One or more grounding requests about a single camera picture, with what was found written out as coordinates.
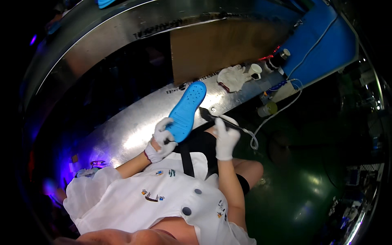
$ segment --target red light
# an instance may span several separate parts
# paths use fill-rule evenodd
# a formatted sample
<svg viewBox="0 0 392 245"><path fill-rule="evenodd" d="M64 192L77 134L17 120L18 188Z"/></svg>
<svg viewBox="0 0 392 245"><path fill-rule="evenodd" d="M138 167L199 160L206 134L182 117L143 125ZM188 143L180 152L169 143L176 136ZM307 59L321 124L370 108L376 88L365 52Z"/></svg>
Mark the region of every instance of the red light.
<svg viewBox="0 0 392 245"><path fill-rule="evenodd" d="M273 56L272 54L270 54L269 56L266 56L266 57L260 58L259 60L265 60L265 59L272 58L272 57L274 57L274 56Z"/></svg>
<svg viewBox="0 0 392 245"><path fill-rule="evenodd" d="M278 45L272 53L276 53L276 51L278 51L279 48L280 48L280 46ZM265 59L272 58L272 57L274 57L274 56L272 54L270 54L266 57L260 58L259 60L265 60Z"/></svg>
<svg viewBox="0 0 392 245"><path fill-rule="evenodd" d="M273 53L276 53L276 51L278 51L279 48L280 48L280 46L278 45Z"/></svg>

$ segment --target cardboard sheet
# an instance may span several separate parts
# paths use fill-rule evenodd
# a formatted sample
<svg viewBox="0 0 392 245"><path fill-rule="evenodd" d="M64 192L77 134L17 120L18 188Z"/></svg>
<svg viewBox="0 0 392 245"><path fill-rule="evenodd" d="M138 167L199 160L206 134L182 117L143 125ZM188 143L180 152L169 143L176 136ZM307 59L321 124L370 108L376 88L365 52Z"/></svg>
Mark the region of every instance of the cardboard sheet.
<svg viewBox="0 0 392 245"><path fill-rule="evenodd" d="M283 24L231 19L171 31L174 84L270 55L288 30Z"/></svg>

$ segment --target white cotton glove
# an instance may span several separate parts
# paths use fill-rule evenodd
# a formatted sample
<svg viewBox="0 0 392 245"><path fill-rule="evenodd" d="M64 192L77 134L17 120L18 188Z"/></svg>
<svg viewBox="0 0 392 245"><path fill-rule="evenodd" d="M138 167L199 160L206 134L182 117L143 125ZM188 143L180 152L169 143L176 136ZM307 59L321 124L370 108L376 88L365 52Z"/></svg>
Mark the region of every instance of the white cotton glove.
<svg viewBox="0 0 392 245"><path fill-rule="evenodd" d="M240 91L242 85L252 79L249 73L244 73L245 67L241 65L230 66L222 69L217 78L218 83L223 83L229 92Z"/></svg>
<svg viewBox="0 0 392 245"><path fill-rule="evenodd" d="M216 129L216 134L218 135L215 147L216 158L221 161L232 160L234 147L236 146L238 140L241 137L240 132L232 128L226 130L226 125L221 118L215 119L214 127Z"/></svg>
<svg viewBox="0 0 392 245"><path fill-rule="evenodd" d="M150 140L146 149L144 150L144 153L152 163L160 162L178 145L177 142L174 141L173 135L168 130L166 130L166 125L171 122L173 122L173 118L166 117L155 126L155 132L152 135L151 140L155 139L161 149L156 151L154 147L152 147ZM171 141L167 145L164 143L166 139Z"/></svg>

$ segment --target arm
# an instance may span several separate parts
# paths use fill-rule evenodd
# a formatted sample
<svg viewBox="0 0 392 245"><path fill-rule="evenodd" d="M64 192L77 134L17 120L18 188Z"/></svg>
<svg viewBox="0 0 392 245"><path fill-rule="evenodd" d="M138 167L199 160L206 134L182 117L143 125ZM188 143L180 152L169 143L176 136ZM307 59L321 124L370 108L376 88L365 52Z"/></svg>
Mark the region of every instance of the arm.
<svg viewBox="0 0 392 245"><path fill-rule="evenodd" d="M155 132L144 152L116 168L123 179L141 172L150 163L161 161L174 150L177 143L174 142L173 135L166 130L166 124L170 122L173 122L173 119L164 118L157 123ZM169 139L170 142L165 145L166 139Z"/></svg>
<svg viewBox="0 0 392 245"><path fill-rule="evenodd" d="M227 217L230 222L247 231L245 223L245 198L232 160L218 160L219 189L227 199Z"/></svg>
<svg viewBox="0 0 392 245"><path fill-rule="evenodd" d="M219 190L227 199L227 218L247 231L245 223L245 198L233 166L233 150L240 139L239 131L226 130L222 119L215 119L217 129L216 158L218 159Z"/></svg>
<svg viewBox="0 0 392 245"><path fill-rule="evenodd" d="M141 172L150 163L150 160L148 160L144 152L142 152L123 165L118 166L116 169L120 173L121 177L126 179Z"/></svg>

